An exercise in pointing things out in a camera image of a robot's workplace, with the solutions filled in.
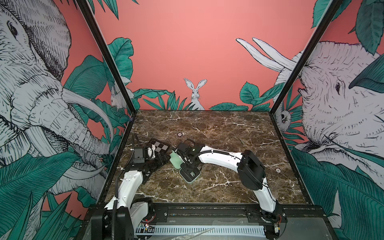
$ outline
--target white cable tray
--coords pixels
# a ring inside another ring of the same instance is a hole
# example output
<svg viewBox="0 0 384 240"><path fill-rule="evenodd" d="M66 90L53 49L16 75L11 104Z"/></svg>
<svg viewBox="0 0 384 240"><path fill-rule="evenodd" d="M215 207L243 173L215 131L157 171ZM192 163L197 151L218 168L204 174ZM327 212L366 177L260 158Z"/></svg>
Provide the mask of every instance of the white cable tray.
<svg viewBox="0 0 384 240"><path fill-rule="evenodd" d="M212 226L212 225L157 225L155 228L136 228L136 235L183 235L196 233L206 229L212 230L202 235L242 235L265 237L263 226Z"/></svg>

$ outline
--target green leaf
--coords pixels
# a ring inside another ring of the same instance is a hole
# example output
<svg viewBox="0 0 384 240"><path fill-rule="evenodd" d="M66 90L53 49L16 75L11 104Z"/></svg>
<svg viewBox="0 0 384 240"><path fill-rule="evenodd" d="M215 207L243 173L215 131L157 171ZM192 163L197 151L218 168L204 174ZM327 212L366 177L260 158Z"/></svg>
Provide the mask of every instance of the green leaf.
<svg viewBox="0 0 384 240"><path fill-rule="evenodd" d="M339 194L343 234L350 239L380 239L384 232L384 190L365 176L342 164L318 162L312 155L295 148L291 151L314 204L326 215Z"/></svg>
<svg viewBox="0 0 384 240"><path fill-rule="evenodd" d="M166 106L165 106L165 104L164 104L164 100L163 100L163 98L161 97L161 95L160 95L159 93L157 93L157 96L158 96L158 98L159 98L160 107L161 107L162 109L165 109Z"/></svg>
<svg viewBox="0 0 384 240"><path fill-rule="evenodd" d="M349 238L347 238L344 233L343 233L343 230L342 229L339 229L339 228L334 228L333 229L336 233L336 236L339 240L350 240Z"/></svg>
<svg viewBox="0 0 384 240"><path fill-rule="evenodd" d="M260 97L266 97L268 100L271 98L274 98L277 94L281 92L283 89L285 83L279 83L275 86L273 86L271 89L263 93Z"/></svg>
<svg viewBox="0 0 384 240"><path fill-rule="evenodd" d="M354 31L356 31L356 26L354 26L354 27L349 31L348 34L353 33Z"/></svg>
<svg viewBox="0 0 384 240"><path fill-rule="evenodd" d="M266 101L268 101L268 96L264 96L264 97L259 97L259 98L255 98L255 99L252 99L251 100L251 104L253 106L256 106L256 105L259 105L260 103L265 103Z"/></svg>
<svg viewBox="0 0 384 240"><path fill-rule="evenodd" d="M378 57L368 65L350 84L349 89L354 86L367 88L369 90L384 93L384 55Z"/></svg>
<svg viewBox="0 0 384 240"><path fill-rule="evenodd" d="M17 161L0 168L0 235L10 230L20 217L30 193L33 205L81 157L63 152L50 157L32 157L27 154Z"/></svg>
<svg viewBox="0 0 384 240"><path fill-rule="evenodd" d="M291 96L292 96L292 89L293 87L291 87L288 91L288 95L287 95L287 101L286 101L286 109L289 110L288 106L290 105L291 103Z"/></svg>
<svg viewBox="0 0 384 240"><path fill-rule="evenodd" d="M228 111L248 111L247 106L235 106L228 109Z"/></svg>
<svg viewBox="0 0 384 240"><path fill-rule="evenodd" d="M240 99L243 103L251 104L251 101L259 97L259 88L246 82L240 91Z"/></svg>
<svg viewBox="0 0 384 240"><path fill-rule="evenodd" d="M113 12L117 19L119 19L118 5L116 0L104 0L108 8Z"/></svg>
<svg viewBox="0 0 384 240"><path fill-rule="evenodd" d="M103 5L103 1L102 0L97 0L99 2L99 4L101 5L101 7L103 8L104 12L105 12L105 9L104 9L104 5Z"/></svg>
<svg viewBox="0 0 384 240"><path fill-rule="evenodd" d="M32 207L33 205L32 205L32 193L31 193L28 201L25 204L23 212L21 213L19 219L14 225L12 231L8 235L7 240L23 240Z"/></svg>
<svg viewBox="0 0 384 240"><path fill-rule="evenodd" d="M350 152L356 156L359 156L359 157L362 157L362 158L365 158L371 162L374 162L382 167L384 167L384 158L381 157L381 156L377 156L375 154L372 154L372 153L365 153L365 152L359 152L359 151L355 151L355 150L352 150L352 149L349 149L349 148L346 148L346 147L343 147L342 145L339 145L337 143L335 143L334 141L332 141L332 139L330 139L329 137L326 136L326 138L328 140L330 140L332 143L336 144L337 146L343 148L345 151L347 152Z"/></svg>
<svg viewBox="0 0 384 240"><path fill-rule="evenodd" d="M60 205L49 215L49 217L41 225L33 240L52 239L47 237L49 237L51 234L54 234L54 229L59 227L60 221L65 213L65 208L67 207L67 203L70 197L71 195L69 195L62 203L60 203Z"/></svg>
<svg viewBox="0 0 384 240"><path fill-rule="evenodd" d="M290 144L290 145L294 145L294 146L296 146L296 145L298 144L297 142L292 141L292 140L289 140L289 139L284 139L284 142L285 142L286 144Z"/></svg>
<svg viewBox="0 0 384 240"><path fill-rule="evenodd" d="M383 36L384 4L366 2L363 0L358 11L356 36L367 52L375 54Z"/></svg>
<svg viewBox="0 0 384 240"><path fill-rule="evenodd" d="M333 16L332 18L332 21L335 20L347 7L348 5L351 3L352 0L344 0L339 9L337 10L337 12L335 13L335 15Z"/></svg>
<svg viewBox="0 0 384 240"><path fill-rule="evenodd" d="M171 106L175 103L175 91L172 92L172 94L169 96L168 101L167 101L167 108L165 110L168 110L171 108Z"/></svg>
<svg viewBox="0 0 384 240"><path fill-rule="evenodd" d="M356 167L355 172L360 173L361 175L373 181L373 179L368 174L366 174L363 170L361 170L359 166Z"/></svg>
<svg viewBox="0 0 384 240"><path fill-rule="evenodd" d="M291 116L291 122L296 122L296 121L299 121L299 120L302 120L303 119L303 116Z"/></svg>
<svg viewBox="0 0 384 240"><path fill-rule="evenodd" d="M164 94L171 95L171 93L168 92L167 90L154 90L154 89L144 89L144 88L133 92L133 94L135 95L135 98L141 98L143 95L149 98L157 98L157 93L159 93L160 95L164 95Z"/></svg>
<svg viewBox="0 0 384 240"><path fill-rule="evenodd" d="M298 133L298 134L301 134L301 135L305 136L304 133L302 133L301 131L296 130L296 129L294 129L294 128L288 128L287 132L290 132L290 133Z"/></svg>
<svg viewBox="0 0 384 240"><path fill-rule="evenodd" d="M300 139L300 140L304 140L302 137L300 137L299 135L296 135L296 134L286 134L286 133L282 133L282 135L287 138L287 139Z"/></svg>
<svg viewBox="0 0 384 240"><path fill-rule="evenodd" d="M132 60L129 58L133 56L131 40L128 38L116 38L108 45L108 48L120 75L130 79L133 72Z"/></svg>
<svg viewBox="0 0 384 240"><path fill-rule="evenodd" d="M213 111L228 111L230 108L236 107L234 103L219 103L210 109Z"/></svg>
<svg viewBox="0 0 384 240"><path fill-rule="evenodd" d="M195 106L194 104L191 105L191 106L189 106L189 107L188 107L188 110L192 110L194 106Z"/></svg>
<svg viewBox="0 0 384 240"><path fill-rule="evenodd" d="M328 3L329 3L329 0L316 1L313 8L313 24L312 24L313 28L319 24L324 11L327 9Z"/></svg>
<svg viewBox="0 0 384 240"><path fill-rule="evenodd" d="M179 106L179 100L180 100L180 97L177 98L175 104L172 106L172 110L177 110L177 107Z"/></svg>
<svg viewBox="0 0 384 240"><path fill-rule="evenodd" d="M301 94L298 94L293 100L292 102L288 105L288 108L287 109L291 109L296 103L297 101L300 99L301 97Z"/></svg>
<svg viewBox="0 0 384 240"><path fill-rule="evenodd" d="M83 207L89 207L96 203L96 199L93 199L83 187L78 187L75 191L78 193L77 199L83 204Z"/></svg>
<svg viewBox="0 0 384 240"><path fill-rule="evenodd" d="M103 63L88 55L83 63L75 67L64 88L87 99L96 98L107 84Z"/></svg>
<svg viewBox="0 0 384 240"><path fill-rule="evenodd" d="M119 126L124 127L124 124L121 123L121 118L123 118L125 122L129 120L129 116L125 115L125 113L122 114L121 112L119 112L117 107L112 107L108 103L102 102L100 99L96 99L96 100L92 99L92 102L105 112L105 114L108 116L109 120L111 121L113 128L119 127ZM92 119L95 122L101 122L103 126L106 125L106 122L101 116L99 116L99 114L95 113L94 111L88 108L85 108L82 106L81 108L84 111L84 113L88 115L90 119Z"/></svg>
<svg viewBox="0 0 384 240"><path fill-rule="evenodd" d="M147 99L143 99L144 102L148 103L149 105L151 105L152 107L156 108L157 110L165 110L165 109L162 109L159 105L147 100Z"/></svg>
<svg viewBox="0 0 384 240"><path fill-rule="evenodd" d="M302 126L303 126L303 123L295 122L295 123L291 123L291 125L289 127L294 128L294 127L302 127Z"/></svg>
<svg viewBox="0 0 384 240"><path fill-rule="evenodd" d="M55 210L59 206L59 204L57 203L57 201L55 199L55 196L52 193L48 193L47 197L48 197L49 209L51 211Z"/></svg>
<svg viewBox="0 0 384 240"><path fill-rule="evenodd" d="M184 102L187 100L187 98L184 98L184 100L180 103L180 106L179 106L179 109L178 110L182 110L183 107L184 107Z"/></svg>
<svg viewBox="0 0 384 240"><path fill-rule="evenodd" d="M263 104L263 105L257 105L257 106L254 106L251 109L251 111L254 111L254 112L268 112L270 110L269 105L270 105L270 103Z"/></svg>
<svg viewBox="0 0 384 240"><path fill-rule="evenodd" d="M95 5L93 5L93 0L88 0L89 5L91 6L93 14L95 14Z"/></svg>
<svg viewBox="0 0 384 240"><path fill-rule="evenodd" d="M189 109L189 106L192 104L192 102L191 103L188 103L186 106L185 106L185 108L183 108L183 110L187 110L187 109Z"/></svg>

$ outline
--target brown marble surface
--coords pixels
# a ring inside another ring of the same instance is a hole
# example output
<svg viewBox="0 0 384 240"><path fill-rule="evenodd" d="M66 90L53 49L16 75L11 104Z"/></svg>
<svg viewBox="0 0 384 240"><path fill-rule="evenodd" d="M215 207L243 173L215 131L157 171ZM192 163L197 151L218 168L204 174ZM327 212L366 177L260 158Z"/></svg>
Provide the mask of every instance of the brown marble surface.
<svg viewBox="0 0 384 240"><path fill-rule="evenodd" d="M142 142L155 138L173 147L190 138L230 152L249 149L266 167L269 187L280 203L306 203L267 113L143 110L136 116L131 133L134 132ZM131 136L115 175L129 160L130 148ZM112 199L114 184L105 201ZM241 184L238 174L228 168L204 164L198 179L188 184L170 162L139 187L135 198L143 197L152 197L154 202L257 202L253 192Z"/></svg>

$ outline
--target rabbit illustration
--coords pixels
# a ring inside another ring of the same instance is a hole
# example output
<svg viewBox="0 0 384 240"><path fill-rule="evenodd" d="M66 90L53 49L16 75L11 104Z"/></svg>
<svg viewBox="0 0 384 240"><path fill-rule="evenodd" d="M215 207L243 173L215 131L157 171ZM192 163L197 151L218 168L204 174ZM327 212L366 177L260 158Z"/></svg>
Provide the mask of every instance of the rabbit illustration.
<svg viewBox="0 0 384 240"><path fill-rule="evenodd" d="M191 103L192 104L191 104L191 106L195 105L192 108L192 110L204 110L203 106L199 102L199 98L200 98L199 88L204 86L204 84L207 83L207 80L206 79L201 80L196 88L195 88L195 86L193 85L193 83L190 80L188 80L186 78L184 78L184 80L185 80L185 83L187 84L187 87L192 89L192 98L191 98Z"/></svg>

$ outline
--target elephant ear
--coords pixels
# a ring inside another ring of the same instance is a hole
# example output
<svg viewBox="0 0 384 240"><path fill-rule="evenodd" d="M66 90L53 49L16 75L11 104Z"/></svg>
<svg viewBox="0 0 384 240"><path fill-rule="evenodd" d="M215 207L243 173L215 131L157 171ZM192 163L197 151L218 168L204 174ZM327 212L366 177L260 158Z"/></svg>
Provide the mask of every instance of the elephant ear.
<svg viewBox="0 0 384 240"><path fill-rule="evenodd" d="M61 80L68 64L71 35L53 0L0 0L28 34L50 73Z"/></svg>

